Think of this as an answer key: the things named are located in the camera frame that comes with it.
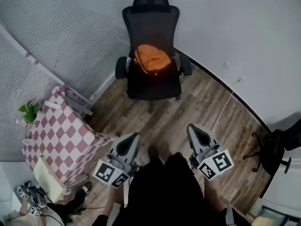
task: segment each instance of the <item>shoe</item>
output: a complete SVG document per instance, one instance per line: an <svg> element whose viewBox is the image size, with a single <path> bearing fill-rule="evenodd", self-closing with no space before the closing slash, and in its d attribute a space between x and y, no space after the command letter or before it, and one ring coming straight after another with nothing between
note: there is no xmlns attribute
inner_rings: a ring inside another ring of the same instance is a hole
<svg viewBox="0 0 301 226"><path fill-rule="evenodd" d="M82 189L84 189L84 191L86 192L86 195L88 195L88 193L91 191L92 189L92 183L90 181L87 181L85 183L85 185L82 187Z"/></svg>
<svg viewBox="0 0 301 226"><path fill-rule="evenodd" d="M150 146L147 150L150 161L154 158L159 158L159 150L155 146Z"/></svg>

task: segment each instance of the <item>black baseboard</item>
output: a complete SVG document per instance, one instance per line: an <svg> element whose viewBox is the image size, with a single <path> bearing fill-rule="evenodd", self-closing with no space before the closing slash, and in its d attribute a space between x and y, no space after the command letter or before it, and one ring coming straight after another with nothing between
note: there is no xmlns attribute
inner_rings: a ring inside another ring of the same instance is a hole
<svg viewBox="0 0 301 226"><path fill-rule="evenodd" d="M177 48L174 48L176 53L178 54L185 54L182 51L178 50ZM197 61L195 61L194 59L190 58L190 61L197 67L199 67L202 71L206 72L207 74L209 74L213 79L215 79L217 82L219 82L227 91L229 91L230 93L233 92L233 90L226 85L221 79L219 79L217 76L215 76L213 73L211 73L209 70L207 70L204 66L202 66L201 64L199 64ZM245 108L247 108L247 110L260 122L260 124L262 125L262 127L269 133L271 134L271 130L268 128L268 126L263 122L263 120L255 113L254 110L251 109L251 107L248 106L248 104L243 101L242 98L240 98L238 96L238 94L236 94L235 92L233 92L233 96L241 103L244 105Z"/></svg>

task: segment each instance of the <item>office chair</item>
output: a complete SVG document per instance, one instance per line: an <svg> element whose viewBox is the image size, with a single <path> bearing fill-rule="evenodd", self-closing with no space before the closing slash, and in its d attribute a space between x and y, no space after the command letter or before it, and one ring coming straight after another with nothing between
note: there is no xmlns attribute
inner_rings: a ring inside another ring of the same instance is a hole
<svg viewBox="0 0 301 226"><path fill-rule="evenodd" d="M132 99L161 100L180 98L179 76L192 74L189 57L180 54L181 67L178 70L174 52L174 32L180 11L170 6L168 0L134 0L133 5L123 9L122 15L130 38L129 57L132 59L126 70L127 57L120 57L115 68L117 79L128 78L127 95ZM164 51L171 64L158 71L157 75L147 74L134 63L134 53L139 45L148 44Z"/></svg>
<svg viewBox="0 0 301 226"><path fill-rule="evenodd" d="M249 157L259 156L257 167L253 169L253 172L257 172L262 164L267 173L274 175L280 164L283 164L286 166L284 171L286 174L290 168L292 159L290 157L288 161L284 161L282 157L285 149L291 151L301 146L301 120L285 131L273 131L263 141L259 139L255 132L252 133L252 136L257 138L260 150L254 154L245 155L243 159L246 160Z"/></svg>

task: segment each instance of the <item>chair armrest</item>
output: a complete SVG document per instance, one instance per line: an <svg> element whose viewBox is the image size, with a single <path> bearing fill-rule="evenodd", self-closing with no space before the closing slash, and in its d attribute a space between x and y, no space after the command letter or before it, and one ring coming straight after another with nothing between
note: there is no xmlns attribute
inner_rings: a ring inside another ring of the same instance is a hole
<svg viewBox="0 0 301 226"><path fill-rule="evenodd" d="M185 54L180 54L180 62L181 62L181 68L183 70L184 75L191 75L192 74L192 67L191 67L191 62L190 59L187 55Z"/></svg>
<svg viewBox="0 0 301 226"><path fill-rule="evenodd" d="M117 60L116 67L115 67L116 79L123 79L124 77L127 77L126 65L127 65L127 57L125 56L120 57Z"/></svg>

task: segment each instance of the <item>checkered tablecloth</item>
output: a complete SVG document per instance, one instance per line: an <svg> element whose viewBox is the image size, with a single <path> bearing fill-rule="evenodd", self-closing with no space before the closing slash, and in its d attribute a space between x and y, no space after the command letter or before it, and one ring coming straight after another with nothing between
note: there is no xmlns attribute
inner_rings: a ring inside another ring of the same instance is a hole
<svg viewBox="0 0 301 226"><path fill-rule="evenodd" d="M94 132L68 105L67 93L72 92L64 85L52 90L47 100L61 105L61 109L44 106L43 119L36 121L28 133L28 138L35 139L36 145L23 145L22 148L32 169L44 156L66 185L76 180L99 147L110 142L107 135Z"/></svg>

